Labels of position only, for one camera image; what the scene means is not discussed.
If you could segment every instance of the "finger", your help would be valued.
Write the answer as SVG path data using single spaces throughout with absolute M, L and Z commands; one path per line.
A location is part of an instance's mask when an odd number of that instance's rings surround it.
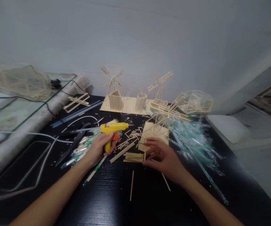
M 159 162 L 155 162 L 155 161 L 151 161 L 151 160 L 146 160 L 143 161 L 143 166 L 148 166 L 150 168 L 153 168 L 155 170 L 161 171 L 161 163 Z
M 103 137 L 100 140 L 101 145 L 107 144 L 111 140 L 112 137 L 113 137 L 113 131 L 111 131 L 107 136 Z
M 101 133 L 99 136 L 97 136 L 97 138 L 95 140 L 99 141 L 104 137 L 106 137 L 106 133 Z
M 152 153 L 160 153 L 160 149 L 157 147 L 150 148 L 148 151 L 146 151 L 146 155 L 152 154 Z
M 162 141 L 160 138 L 158 138 L 158 137 L 148 137 L 148 138 L 146 138 L 146 140 L 147 141 Z
M 117 141 L 116 140 L 113 140 L 111 142 L 111 147 L 110 147 L 110 150 L 109 152 L 105 152 L 103 155 L 106 156 L 106 155 L 111 155 L 111 153 L 113 152 L 113 150 L 116 148 L 116 145 L 117 145 Z
M 163 143 L 163 142 L 160 142 L 160 141 L 147 141 L 147 142 L 144 143 L 144 145 L 146 145 L 146 146 L 158 147 L 158 148 L 160 148 L 161 150 L 164 150 L 164 149 L 163 149 L 164 143 Z
M 161 157 L 160 157 L 160 155 L 159 154 L 152 154 L 152 155 L 150 155 L 148 158 L 147 158 L 147 160 L 152 160 L 152 159 L 154 159 L 154 160 L 162 160 L 161 159 Z

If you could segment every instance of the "black cable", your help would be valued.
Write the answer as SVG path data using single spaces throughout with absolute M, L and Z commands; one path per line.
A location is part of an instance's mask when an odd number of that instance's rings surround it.
M 60 82 L 74 82 L 84 93 L 86 93 L 86 91 L 85 90 L 83 90 L 79 85 L 78 85 L 78 83 L 76 83 L 74 80 L 69 80 L 69 81 L 67 81 L 67 80 L 60 80 Z
M 29 99 L 27 99 L 27 98 L 19 97 L 19 96 L 14 96 L 14 97 L 0 97 L 0 99 L 13 99 L 13 98 L 21 98 L 21 99 L 25 99 L 25 100 L 28 100 L 28 101 L 31 101 L 31 102 L 40 102 L 40 103 L 44 103 L 44 104 L 46 104 L 48 111 L 49 111 L 54 117 L 58 118 L 58 117 L 57 117 L 56 115 L 54 115 L 53 112 L 50 110 L 50 108 L 49 108 L 47 102 L 40 101 L 40 100 L 29 100 Z
M 62 89 L 59 89 L 61 92 L 64 92 Z M 65 92 L 64 92 L 65 93 Z M 65 93 L 65 94 L 67 94 L 67 95 L 69 95 L 69 96 L 75 96 L 75 95 L 71 95 L 71 94 L 68 94 L 68 93 Z

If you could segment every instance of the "table surface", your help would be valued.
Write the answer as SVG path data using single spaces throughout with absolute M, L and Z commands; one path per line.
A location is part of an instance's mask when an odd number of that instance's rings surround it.
M 93 103 L 103 99 L 104 97 L 91 96 L 89 102 Z M 143 127 L 147 120 L 146 117 L 140 115 L 126 115 L 124 113 L 99 111 L 99 109 L 98 106 L 82 116 L 94 116 L 98 119 L 105 117 L 103 123 L 112 119 L 123 122 L 129 117 L 127 121 L 133 123 L 135 127 Z M 67 113 L 61 110 L 58 116 L 63 118 L 67 116 Z M 80 121 L 83 123 L 94 122 L 94 119 L 88 117 L 84 121 Z M 65 128 L 64 125 L 61 125 L 52 129 L 50 124 L 46 125 L 41 132 L 54 135 Z M 207 133 L 213 139 L 212 145 L 215 150 L 224 156 L 218 162 L 225 176 L 220 177 L 209 170 L 208 172 L 230 202 L 227 209 L 245 225 L 271 225 L 271 199 L 242 167 L 237 157 L 225 145 L 214 129 L 209 128 Z M 48 137 L 36 136 L 28 146 L 35 141 L 52 142 Z M 68 168 L 60 169 L 60 165 L 55 167 L 55 161 L 59 159 L 60 153 L 67 148 L 67 144 L 56 142 L 47 158 L 36 189 L 0 201 L 0 225 L 9 224 L 67 172 Z M 197 205 L 180 186 L 167 180 L 171 188 L 170 192 L 160 172 L 144 168 L 141 164 L 124 163 L 122 157 L 110 164 L 109 160 L 113 156 L 114 153 L 107 157 L 86 186 L 83 187 L 80 184 L 77 187 L 56 225 L 208 225 Z M 22 188 L 34 185 L 41 164 L 42 161 L 29 175 Z M 195 163 L 185 162 L 185 167 L 215 198 L 222 202 Z M 23 168 L 23 166 L 20 165 L 15 170 L 19 170 L 19 168 Z M 130 202 L 133 170 L 133 194 Z M 5 181 L 11 182 L 14 179 L 14 176 L 12 176 Z

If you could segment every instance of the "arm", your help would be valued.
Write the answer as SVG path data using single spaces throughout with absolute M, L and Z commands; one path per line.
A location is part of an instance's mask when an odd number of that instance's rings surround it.
M 152 146 L 146 152 L 146 154 L 152 155 L 143 162 L 143 165 L 162 172 L 170 180 L 183 187 L 198 205 L 210 225 L 243 225 L 183 167 L 172 148 L 153 137 L 147 138 L 145 145 Z
M 108 136 L 105 133 L 99 135 L 85 156 L 74 165 L 52 187 L 26 208 L 10 225 L 54 225 L 65 204 L 84 178 L 86 173 L 102 158 L 103 146 L 111 139 L 113 132 Z M 115 142 L 109 153 L 115 148 Z

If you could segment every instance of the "hand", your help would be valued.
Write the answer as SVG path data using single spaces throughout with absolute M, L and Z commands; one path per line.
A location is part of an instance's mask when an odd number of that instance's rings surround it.
M 97 165 L 99 161 L 102 159 L 103 155 L 103 147 L 105 144 L 109 142 L 109 140 L 113 137 L 113 132 L 106 135 L 106 133 L 102 133 L 94 140 L 92 143 L 90 149 L 87 151 L 85 156 L 80 161 L 87 161 L 93 167 L 94 165 Z M 111 143 L 110 151 L 105 152 L 104 156 L 111 155 L 114 148 L 116 147 L 116 140 L 113 140 Z
M 174 150 L 156 137 L 147 138 L 147 142 L 144 144 L 146 146 L 152 146 L 151 149 L 146 151 L 146 156 L 153 154 L 143 162 L 143 165 L 156 169 L 162 172 L 171 181 L 181 184 L 186 169 L 179 161 Z

